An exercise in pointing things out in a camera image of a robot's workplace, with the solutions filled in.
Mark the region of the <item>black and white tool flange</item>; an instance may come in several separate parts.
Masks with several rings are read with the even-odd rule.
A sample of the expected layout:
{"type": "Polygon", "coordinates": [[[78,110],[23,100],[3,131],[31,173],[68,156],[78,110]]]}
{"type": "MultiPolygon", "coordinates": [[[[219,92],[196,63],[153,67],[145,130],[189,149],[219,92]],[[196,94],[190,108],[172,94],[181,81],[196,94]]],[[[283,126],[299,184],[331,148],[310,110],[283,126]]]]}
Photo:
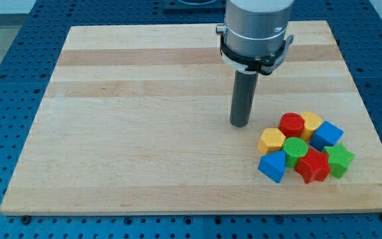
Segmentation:
{"type": "Polygon", "coordinates": [[[225,23],[218,24],[222,60],[236,72],[268,76],[285,61],[294,41],[293,35],[285,35],[286,31],[280,28],[267,38],[252,38],[235,33],[225,23]]]}

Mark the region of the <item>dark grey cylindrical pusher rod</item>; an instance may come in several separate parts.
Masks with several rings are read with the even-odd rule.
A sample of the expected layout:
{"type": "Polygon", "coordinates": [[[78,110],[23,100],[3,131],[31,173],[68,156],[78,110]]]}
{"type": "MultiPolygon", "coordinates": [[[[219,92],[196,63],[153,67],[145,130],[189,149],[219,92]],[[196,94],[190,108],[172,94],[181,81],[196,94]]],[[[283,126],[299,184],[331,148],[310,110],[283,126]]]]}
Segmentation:
{"type": "Polygon", "coordinates": [[[235,72],[229,117],[235,127],[245,127],[249,123],[257,79],[257,74],[235,72]]]}

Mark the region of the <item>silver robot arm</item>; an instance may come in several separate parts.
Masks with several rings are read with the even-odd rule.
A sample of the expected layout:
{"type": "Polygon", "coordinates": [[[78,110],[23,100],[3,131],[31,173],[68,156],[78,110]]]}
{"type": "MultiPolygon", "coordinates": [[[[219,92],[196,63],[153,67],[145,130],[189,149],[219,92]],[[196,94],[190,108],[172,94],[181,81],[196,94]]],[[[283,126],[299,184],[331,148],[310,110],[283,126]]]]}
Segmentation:
{"type": "Polygon", "coordinates": [[[222,60],[235,70],[230,124],[249,123],[258,75],[268,76],[285,60],[293,35],[286,36],[293,0],[227,0],[216,26],[222,60]]]}

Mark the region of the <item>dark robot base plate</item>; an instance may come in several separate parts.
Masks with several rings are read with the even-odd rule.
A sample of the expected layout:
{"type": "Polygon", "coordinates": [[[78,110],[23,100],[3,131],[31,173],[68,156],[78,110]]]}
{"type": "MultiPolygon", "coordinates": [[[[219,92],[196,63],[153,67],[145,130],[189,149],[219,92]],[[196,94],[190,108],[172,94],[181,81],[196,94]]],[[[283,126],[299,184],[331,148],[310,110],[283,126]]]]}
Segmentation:
{"type": "Polygon", "coordinates": [[[226,0],[162,0],[164,11],[219,10],[225,4],[226,0]]]}

